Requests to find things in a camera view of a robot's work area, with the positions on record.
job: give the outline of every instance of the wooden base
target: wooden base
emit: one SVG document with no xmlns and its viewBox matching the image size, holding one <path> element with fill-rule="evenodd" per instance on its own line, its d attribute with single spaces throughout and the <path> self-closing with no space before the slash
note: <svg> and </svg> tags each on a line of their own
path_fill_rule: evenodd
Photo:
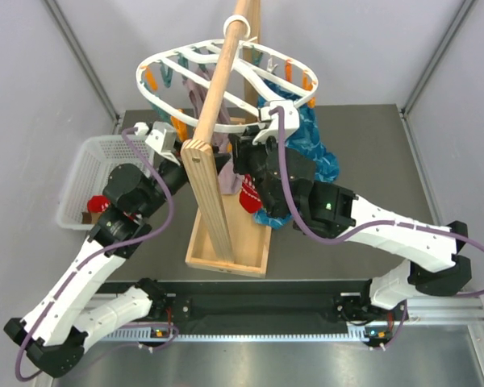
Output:
<svg viewBox="0 0 484 387">
<path fill-rule="evenodd" d="M 235 262 L 218 260 L 206 225 L 198 210 L 186 252 L 186 264 L 192 268 L 241 276 L 265 277 L 271 239 L 271 227 L 256 224 L 239 204 L 239 195 L 223 195 L 227 226 L 232 240 Z"/>
</svg>

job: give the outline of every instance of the white laundry basket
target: white laundry basket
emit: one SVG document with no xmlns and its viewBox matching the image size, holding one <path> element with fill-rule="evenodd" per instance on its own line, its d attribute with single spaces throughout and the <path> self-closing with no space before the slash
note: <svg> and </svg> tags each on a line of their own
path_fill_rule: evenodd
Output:
<svg viewBox="0 0 484 387">
<path fill-rule="evenodd" d="M 130 135 L 129 138 L 152 163 L 154 151 L 145 143 L 147 136 Z M 82 212 L 87 211 L 86 205 L 94 195 L 102 195 L 113 168 L 123 163 L 134 164 L 149 175 L 121 135 L 101 135 L 84 142 L 57 209 L 57 224 L 72 230 L 91 230 L 92 224 L 81 223 Z"/>
</svg>

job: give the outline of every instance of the red fabric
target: red fabric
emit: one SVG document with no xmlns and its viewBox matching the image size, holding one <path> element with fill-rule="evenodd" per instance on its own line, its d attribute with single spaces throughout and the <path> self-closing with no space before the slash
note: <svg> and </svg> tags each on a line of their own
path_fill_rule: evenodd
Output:
<svg viewBox="0 0 484 387">
<path fill-rule="evenodd" d="M 103 195 L 93 196 L 88 201 L 88 212 L 104 212 L 110 205 L 110 201 Z"/>
<path fill-rule="evenodd" d="M 260 197 L 255 190 L 255 186 L 252 184 L 252 179 L 249 175 L 245 175 L 244 182 L 242 183 L 242 189 L 240 190 L 239 202 L 242 207 L 254 214 L 261 208 Z"/>
</svg>

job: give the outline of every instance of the red sock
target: red sock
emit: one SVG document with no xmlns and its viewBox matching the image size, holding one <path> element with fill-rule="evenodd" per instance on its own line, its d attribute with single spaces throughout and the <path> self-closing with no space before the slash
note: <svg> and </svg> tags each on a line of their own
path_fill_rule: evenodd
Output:
<svg viewBox="0 0 484 387">
<path fill-rule="evenodd" d="M 255 186 L 252 184 L 251 176 L 245 175 L 244 182 L 242 183 L 242 189 L 240 190 L 239 202 L 242 207 L 254 214 L 261 208 L 260 197 L 255 190 Z"/>
</svg>

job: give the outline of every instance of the metal floor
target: metal floor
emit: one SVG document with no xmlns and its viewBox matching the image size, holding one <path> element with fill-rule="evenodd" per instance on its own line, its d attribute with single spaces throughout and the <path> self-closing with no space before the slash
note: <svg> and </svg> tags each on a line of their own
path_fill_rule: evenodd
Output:
<svg viewBox="0 0 484 387">
<path fill-rule="evenodd" d="M 116 345 L 95 345 L 75 372 Z M 56 386 L 483 387 L 471 348 L 467 327 L 408 327 L 386 352 L 361 343 L 175 343 L 152 355 L 124 347 Z"/>
<path fill-rule="evenodd" d="M 378 206 L 430 222 L 418 178 L 396 106 L 319 106 L 315 108 L 321 139 L 340 164 L 337 184 Z M 126 113 L 123 127 L 154 119 L 150 110 Z M 240 276 L 188 268 L 185 255 L 197 204 L 190 186 L 175 196 L 176 214 L 158 238 L 143 243 L 110 280 L 240 280 Z M 164 210 L 152 217 L 157 227 Z M 267 268 L 268 279 L 363 279 L 381 276 L 401 260 L 357 243 L 326 247 L 311 242 L 291 224 L 273 231 Z"/>
</svg>

